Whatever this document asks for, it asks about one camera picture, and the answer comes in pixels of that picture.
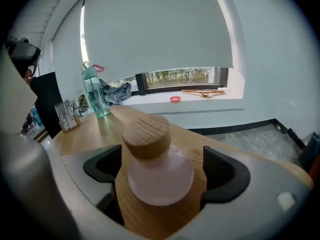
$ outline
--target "window sill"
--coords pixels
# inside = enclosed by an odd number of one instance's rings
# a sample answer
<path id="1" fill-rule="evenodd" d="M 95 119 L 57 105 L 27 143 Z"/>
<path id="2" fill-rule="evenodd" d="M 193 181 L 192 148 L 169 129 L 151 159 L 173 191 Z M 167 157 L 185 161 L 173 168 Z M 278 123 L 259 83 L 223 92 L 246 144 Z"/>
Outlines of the window sill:
<path id="1" fill-rule="evenodd" d="M 179 103 L 170 102 L 170 97 L 180 96 Z M 144 96 L 135 95 L 123 101 L 128 105 L 148 114 L 188 113 L 200 111 L 238 110 L 245 108 L 242 95 L 227 92 L 212 98 L 185 94 L 181 91 L 160 92 Z"/>

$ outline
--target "wooden jar lid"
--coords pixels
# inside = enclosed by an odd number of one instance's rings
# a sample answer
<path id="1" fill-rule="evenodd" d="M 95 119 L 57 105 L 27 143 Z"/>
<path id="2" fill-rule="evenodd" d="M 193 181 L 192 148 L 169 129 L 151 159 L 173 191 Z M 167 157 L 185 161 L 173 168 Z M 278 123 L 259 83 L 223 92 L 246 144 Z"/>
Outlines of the wooden jar lid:
<path id="1" fill-rule="evenodd" d="M 169 122 L 159 115 L 138 117 L 124 129 L 122 138 L 131 154 L 137 159 L 157 158 L 170 147 Z"/>

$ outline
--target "floor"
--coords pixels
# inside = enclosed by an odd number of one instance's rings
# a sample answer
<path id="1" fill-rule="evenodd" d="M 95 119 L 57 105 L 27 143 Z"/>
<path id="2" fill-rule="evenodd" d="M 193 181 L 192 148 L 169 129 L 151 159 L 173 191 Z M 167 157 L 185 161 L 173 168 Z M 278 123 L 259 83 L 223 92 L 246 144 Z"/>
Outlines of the floor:
<path id="1" fill-rule="evenodd" d="M 254 152 L 301 166 L 298 161 L 301 150 L 288 135 L 277 131 L 273 124 L 249 130 L 208 135 L 207 137 L 242 151 Z"/>

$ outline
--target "crumpled cloth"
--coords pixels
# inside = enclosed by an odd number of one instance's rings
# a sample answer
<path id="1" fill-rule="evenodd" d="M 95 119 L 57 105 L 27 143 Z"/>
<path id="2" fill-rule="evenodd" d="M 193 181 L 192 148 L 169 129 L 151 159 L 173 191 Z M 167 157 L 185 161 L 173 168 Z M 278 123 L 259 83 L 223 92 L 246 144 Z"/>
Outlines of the crumpled cloth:
<path id="1" fill-rule="evenodd" d="M 100 79 L 102 91 L 108 106 L 122 105 L 122 101 L 131 97 L 131 83 L 123 82 L 118 87 L 112 87 Z"/>

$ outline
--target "water bottle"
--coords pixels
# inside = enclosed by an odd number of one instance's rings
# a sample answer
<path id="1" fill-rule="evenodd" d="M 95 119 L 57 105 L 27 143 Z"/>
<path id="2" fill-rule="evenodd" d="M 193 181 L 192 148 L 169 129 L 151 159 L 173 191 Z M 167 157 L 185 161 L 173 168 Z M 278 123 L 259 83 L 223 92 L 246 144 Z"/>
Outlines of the water bottle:
<path id="1" fill-rule="evenodd" d="M 42 125 L 42 121 L 41 121 L 41 119 L 40 119 L 40 116 L 39 116 L 39 114 L 38 114 L 38 111 L 37 111 L 35 105 L 33 105 L 33 107 L 31 108 L 31 112 L 32 112 L 32 115 L 33 115 L 33 117 L 34 117 L 35 122 L 37 123 L 37 125 L 38 125 L 38 126 L 41 126 L 41 125 Z"/>
<path id="2" fill-rule="evenodd" d="M 87 61 L 82 64 L 83 85 L 97 118 L 109 114 L 109 107 L 98 77 L 98 72 L 102 72 L 104 69 L 104 67 L 96 64 L 89 65 Z"/>

